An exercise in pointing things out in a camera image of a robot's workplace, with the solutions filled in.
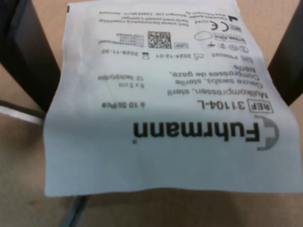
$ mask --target symbol icon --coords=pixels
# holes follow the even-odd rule
[[[213,42],[210,42],[210,44],[208,44],[208,47],[210,47],[210,48],[212,48],[214,46],[215,46],[215,44],[213,44]]]
[[[204,58],[204,54],[202,53],[194,53],[194,59],[197,61],[201,58]]]
[[[239,48],[235,44],[230,44],[228,46],[228,49],[230,49],[231,51],[237,51]]]
[[[197,34],[195,34],[195,39],[198,41],[202,41],[202,40],[206,40],[206,39],[211,39],[213,37],[213,35],[207,31],[202,31],[202,32],[198,32]]]
[[[218,44],[220,48],[222,49],[226,49],[226,45],[225,44]]]
[[[228,25],[227,25],[226,23],[224,23],[224,22],[221,22],[221,24],[224,24],[224,25],[226,26],[226,29],[224,29],[224,30],[222,30],[222,31],[223,31],[223,32],[227,32],[228,29],[229,29]]]
[[[267,117],[255,116],[255,118],[262,118],[265,128],[274,128],[274,130],[275,130],[275,136],[274,137],[266,137],[266,139],[265,139],[265,142],[266,142],[265,143],[265,147],[263,147],[263,148],[257,148],[257,150],[269,150],[273,146],[275,146],[275,144],[279,140],[279,128],[278,128],[278,126],[277,126],[276,123],[274,123],[271,119],[269,119]]]
[[[144,60],[150,59],[148,52],[142,52],[142,59],[144,59]]]
[[[214,26],[214,28],[212,28],[212,30],[214,31],[214,30],[217,30],[218,29],[218,24],[217,23],[215,23],[215,22],[213,22],[213,21],[211,21],[210,20],[210,22],[213,24],[213,26]]]
[[[241,58],[242,58],[242,61],[249,62],[249,63],[254,63],[253,59],[249,56],[241,55]]]
[[[229,20],[232,22],[233,20],[238,21],[236,17],[228,16]]]
[[[213,31],[215,31],[215,30],[217,30],[217,29],[219,28],[219,26],[218,26],[217,23],[215,23],[215,22],[213,22],[213,21],[211,21],[211,20],[210,20],[210,22],[213,24],[213,28],[212,28]],[[228,24],[226,24],[226,23],[224,23],[224,22],[221,22],[221,24],[224,24],[224,25],[226,26],[226,28],[225,28],[224,30],[222,30],[222,31],[223,31],[223,32],[227,32],[227,31],[229,30]]]
[[[248,53],[249,49],[246,46],[240,46],[239,47],[240,51],[244,52],[244,53]]]
[[[175,49],[188,49],[188,43],[175,43]]]
[[[236,26],[236,25],[229,25],[229,26],[232,31],[242,32],[242,29],[239,26]]]

